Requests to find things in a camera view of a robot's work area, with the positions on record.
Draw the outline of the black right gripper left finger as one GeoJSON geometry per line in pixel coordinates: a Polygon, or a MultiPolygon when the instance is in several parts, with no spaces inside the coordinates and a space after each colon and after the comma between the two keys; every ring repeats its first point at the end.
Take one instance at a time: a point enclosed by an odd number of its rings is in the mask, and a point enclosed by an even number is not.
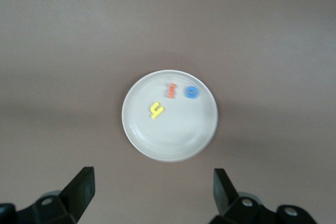
{"type": "Polygon", "coordinates": [[[84,167],[63,190],[46,193],[20,211],[0,203],[0,224],[77,224],[95,195],[94,171],[84,167]]]}

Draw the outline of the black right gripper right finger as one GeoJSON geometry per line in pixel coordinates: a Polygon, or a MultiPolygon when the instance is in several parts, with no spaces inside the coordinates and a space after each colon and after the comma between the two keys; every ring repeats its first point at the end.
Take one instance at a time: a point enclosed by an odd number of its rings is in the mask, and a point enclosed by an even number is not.
{"type": "Polygon", "coordinates": [[[213,196],[219,215],[211,224],[315,224],[312,216],[298,206],[280,205],[273,212],[256,196],[238,193],[222,168],[214,169],[213,196]]]}

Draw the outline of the yellow foam letter h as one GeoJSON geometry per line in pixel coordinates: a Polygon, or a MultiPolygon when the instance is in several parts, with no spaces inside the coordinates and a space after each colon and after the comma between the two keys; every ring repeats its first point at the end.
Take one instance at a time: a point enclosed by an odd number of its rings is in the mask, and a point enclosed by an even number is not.
{"type": "Polygon", "coordinates": [[[165,108],[162,107],[159,102],[154,102],[150,106],[151,119],[156,119],[164,110],[165,108]]]}

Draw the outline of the blue foam letter o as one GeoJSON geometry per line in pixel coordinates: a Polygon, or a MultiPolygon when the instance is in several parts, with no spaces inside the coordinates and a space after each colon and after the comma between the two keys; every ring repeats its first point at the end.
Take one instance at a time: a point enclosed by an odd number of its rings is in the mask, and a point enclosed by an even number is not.
{"type": "Polygon", "coordinates": [[[190,99],[195,99],[198,96],[198,89],[195,86],[189,86],[186,88],[186,96],[190,99]]]}

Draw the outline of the beige plate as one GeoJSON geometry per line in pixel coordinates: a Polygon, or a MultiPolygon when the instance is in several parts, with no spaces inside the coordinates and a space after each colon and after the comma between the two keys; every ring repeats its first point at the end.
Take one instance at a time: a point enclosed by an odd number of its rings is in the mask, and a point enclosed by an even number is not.
{"type": "Polygon", "coordinates": [[[218,109],[209,88],[193,75],[178,70],[160,70],[139,79],[125,96],[121,121],[131,144],[145,156],[163,162],[179,162],[200,153],[215,135],[218,109]],[[170,83],[174,98],[167,97],[170,83]],[[190,99],[186,88],[195,86],[190,99]],[[165,108],[151,119],[150,106],[165,108]]]}

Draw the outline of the brown paper table cover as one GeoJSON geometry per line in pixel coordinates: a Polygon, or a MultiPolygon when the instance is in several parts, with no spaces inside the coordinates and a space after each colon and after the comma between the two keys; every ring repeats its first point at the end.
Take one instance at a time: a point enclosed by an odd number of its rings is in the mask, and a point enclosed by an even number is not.
{"type": "Polygon", "coordinates": [[[206,224],[214,168],[270,210],[336,224],[336,0],[0,0],[0,202],[25,208],[85,166],[80,224],[206,224]],[[210,144],[178,163],[141,154],[121,122],[162,69],[218,107],[210,144]]]}

